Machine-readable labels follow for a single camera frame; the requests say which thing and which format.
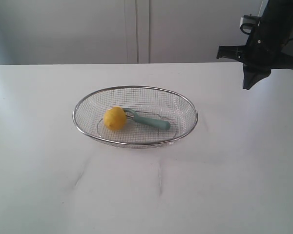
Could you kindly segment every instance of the metal mesh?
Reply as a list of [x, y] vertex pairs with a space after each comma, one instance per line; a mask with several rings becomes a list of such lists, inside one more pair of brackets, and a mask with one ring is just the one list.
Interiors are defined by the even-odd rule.
[[[107, 129], [104, 113], [114, 107], [130, 108], [140, 116], [170, 122], [169, 130], [135, 123], [127, 118], [119, 131]], [[84, 134], [103, 143], [131, 148], [148, 148], [173, 142], [195, 127], [197, 112], [185, 97], [151, 87], [123, 86], [99, 90], [83, 98], [73, 114], [74, 122]]]

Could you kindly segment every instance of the basket rim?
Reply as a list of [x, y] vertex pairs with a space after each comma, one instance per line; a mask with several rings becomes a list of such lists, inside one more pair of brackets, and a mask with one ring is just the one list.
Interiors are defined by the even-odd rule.
[[[98, 137], [98, 136], [94, 136], [92, 134], [89, 134], [87, 132], [85, 132], [83, 129], [80, 128], [80, 126], [78, 125], [78, 123], [76, 122], [76, 112], [80, 106], [80, 104], [85, 101], [88, 97], [94, 95], [94, 94], [98, 94], [98, 93], [101, 93], [101, 92], [104, 92], [104, 91], [108, 91], [108, 90], [115, 90], [115, 89], [128, 89], [128, 88], [141, 88], [141, 89], [153, 89], [153, 90], [160, 90], [160, 91], [164, 91], [164, 92], [167, 92], [167, 93], [171, 93], [171, 94], [174, 94], [174, 95], [177, 95], [181, 98], [183, 98], [187, 103], [190, 104], [190, 106], [193, 108], [193, 110], [195, 111], [196, 113], [196, 116], [195, 116], [195, 122], [192, 126], [192, 128], [187, 131], [186, 133], [178, 136], [178, 137], [174, 137], [172, 139], [168, 139], [168, 140], [161, 140], [161, 141], [153, 141], [153, 142], [146, 142], [146, 143], [126, 143], [126, 142], [119, 142], [119, 141], [113, 141], [113, 140], [108, 140], [108, 139], [105, 139], [105, 138], [102, 138], [102, 137]], [[100, 89], [100, 90], [97, 90], [97, 91], [94, 91], [90, 94], [88, 94], [87, 96], [83, 97], [78, 103], [77, 105], [75, 106], [75, 109], [73, 111], [73, 122], [75, 124], [75, 127], [83, 134], [85, 134], [86, 136], [92, 138], [92, 139], [95, 139], [95, 140], [98, 140], [98, 141], [101, 141], [102, 143], [110, 143], [110, 144], [114, 144], [114, 145], [127, 145], [127, 146], [154, 146], [154, 145], [161, 145], [161, 144], [167, 144], [167, 143], [171, 143], [171, 142], [175, 142], [177, 140], [180, 140], [181, 138], [184, 138], [185, 136], [187, 136], [188, 134], [190, 134], [193, 129], [196, 127], [197, 125], [197, 122], [198, 122], [198, 112], [194, 106], [194, 104], [188, 99], [186, 98], [185, 96], [183, 96], [182, 94], [180, 93], [177, 93], [177, 92], [174, 92], [174, 91], [171, 91], [171, 90], [167, 90], [167, 89], [162, 89], [162, 88], [157, 88], [157, 87], [152, 87], [152, 86], [143, 86], [143, 85], [125, 85], [125, 86], [114, 86], [114, 87], [109, 87], [109, 88], [104, 88], [104, 89]]]

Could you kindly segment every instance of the wire mesh basket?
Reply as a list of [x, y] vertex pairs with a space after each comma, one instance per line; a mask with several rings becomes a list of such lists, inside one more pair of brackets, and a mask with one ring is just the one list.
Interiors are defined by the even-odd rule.
[[[123, 129], [105, 127], [103, 116], [112, 107], [130, 108], [142, 117], [170, 123], [162, 130], [126, 119]], [[173, 91], [147, 86], [119, 86], [85, 96], [75, 107], [73, 121], [79, 131], [99, 142], [127, 148], [151, 148], [171, 144], [188, 135], [196, 126], [194, 105]]]

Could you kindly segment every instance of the lemon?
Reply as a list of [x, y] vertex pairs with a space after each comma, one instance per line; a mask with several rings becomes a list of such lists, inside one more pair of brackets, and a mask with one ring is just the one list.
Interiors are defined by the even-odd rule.
[[120, 107], [113, 107], [103, 116], [104, 125], [110, 130], [120, 130], [126, 124], [126, 114]]

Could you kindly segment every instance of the stainless steel basket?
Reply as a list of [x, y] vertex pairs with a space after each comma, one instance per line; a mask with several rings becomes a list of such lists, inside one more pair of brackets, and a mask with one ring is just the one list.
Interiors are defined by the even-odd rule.
[[[127, 118], [123, 129], [112, 131], [103, 123], [104, 113], [114, 107], [131, 108], [140, 116], [170, 122], [169, 130], [135, 123]], [[73, 121], [79, 131], [99, 142], [127, 148], [151, 148], [171, 144], [188, 135], [198, 114], [184, 96], [147, 86], [119, 86], [85, 96], [75, 107]]]

